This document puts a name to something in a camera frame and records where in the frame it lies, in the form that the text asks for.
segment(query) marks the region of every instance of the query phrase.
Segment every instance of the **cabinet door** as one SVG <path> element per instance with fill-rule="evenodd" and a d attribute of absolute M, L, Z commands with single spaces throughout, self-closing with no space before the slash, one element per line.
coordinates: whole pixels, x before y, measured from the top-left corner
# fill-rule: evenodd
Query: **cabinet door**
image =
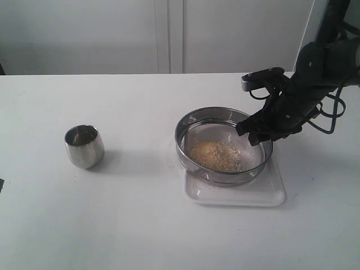
<path fill-rule="evenodd" d="M 175 12 L 171 4 L 179 5 L 170 0 L 170 14 Z M 170 29 L 170 42 L 183 34 L 183 47 L 172 45 L 171 55 L 183 52 L 179 61 L 185 73 L 249 72 L 274 66 L 292 71 L 313 6 L 318 14 L 312 16 L 319 19 L 312 19 L 310 27 L 317 29 L 325 4 L 324 0 L 183 0 L 183 31 Z M 315 34 L 307 35 L 307 41 Z M 172 61 L 172 66 L 179 61 Z"/>
<path fill-rule="evenodd" d="M 7 74 L 168 73 L 167 0 L 3 0 Z"/>

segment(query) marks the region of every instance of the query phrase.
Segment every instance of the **cup rim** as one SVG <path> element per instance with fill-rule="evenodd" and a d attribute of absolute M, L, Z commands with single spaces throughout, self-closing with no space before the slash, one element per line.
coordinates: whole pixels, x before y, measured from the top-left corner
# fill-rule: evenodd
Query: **cup rim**
<path fill-rule="evenodd" d="M 87 143 L 85 143 L 85 144 L 83 144 L 83 145 L 74 145 L 74 144 L 72 144 L 71 142 L 68 142 L 68 139 L 66 139 L 66 137 L 69 135 L 70 132 L 72 132 L 73 130 L 75 130 L 75 129 L 79 128 L 79 127 L 90 127 L 90 128 L 92 128 L 92 129 L 94 129 L 95 132 L 96 132 L 95 137 L 94 137 L 91 141 L 89 141 L 89 142 L 87 142 Z M 67 145 L 69 145 L 69 146 L 81 147 L 81 146 L 84 146 L 84 145 L 88 145 L 89 143 L 91 143 L 91 142 L 93 142 L 94 140 L 96 140 L 96 138 L 98 137 L 98 134 L 99 134 L 98 129 L 97 129 L 96 127 L 94 127 L 93 125 L 89 125 L 89 124 L 77 125 L 77 126 L 74 126 L 74 127 L 70 128 L 70 129 L 65 133 L 64 141 L 65 141 L 65 143 L 66 143 Z"/>

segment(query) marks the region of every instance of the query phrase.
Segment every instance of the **mesh strainer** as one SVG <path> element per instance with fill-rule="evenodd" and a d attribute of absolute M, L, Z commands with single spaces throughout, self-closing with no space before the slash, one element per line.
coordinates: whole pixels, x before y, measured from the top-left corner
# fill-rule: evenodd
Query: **mesh strainer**
<path fill-rule="evenodd" d="M 239 136 L 236 123 L 248 115 L 224 107 L 206 107 L 190 112 L 175 130 L 177 153 L 185 169 L 195 177 L 219 186 L 233 186 L 251 181 L 264 168 L 272 153 L 272 142 L 251 146 L 248 135 Z M 202 142 L 218 142 L 235 150 L 236 172 L 211 170 L 190 158 L 191 149 Z"/>

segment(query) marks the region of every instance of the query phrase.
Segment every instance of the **metal bowl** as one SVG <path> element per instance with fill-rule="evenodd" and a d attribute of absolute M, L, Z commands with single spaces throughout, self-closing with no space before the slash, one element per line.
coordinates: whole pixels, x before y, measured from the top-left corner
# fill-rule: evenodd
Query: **metal bowl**
<path fill-rule="evenodd" d="M 272 141 L 251 146 L 248 135 L 239 136 L 235 126 L 249 116 L 225 107 L 206 107 L 185 115 L 175 130 L 176 150 L 185 170 L 210 184 L 235 186 L 250 182 L 264 168 L 272 153 Z M 241 169 L 220 172 L 208 169 L 190 158 L 190 149 L 199 142 L 219 142 L 239 152 Z"/>

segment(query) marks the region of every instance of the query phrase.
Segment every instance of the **rice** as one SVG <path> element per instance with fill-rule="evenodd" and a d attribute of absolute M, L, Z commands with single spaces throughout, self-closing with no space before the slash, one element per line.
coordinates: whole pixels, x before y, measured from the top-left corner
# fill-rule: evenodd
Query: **rice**
<path fill-rule="evenodd" d="M 193 161 L 210 170 L 225 173 L 241 171 L 240 151 L 226 143 L 213 141 L 195 143 L 189 154 Z"/>

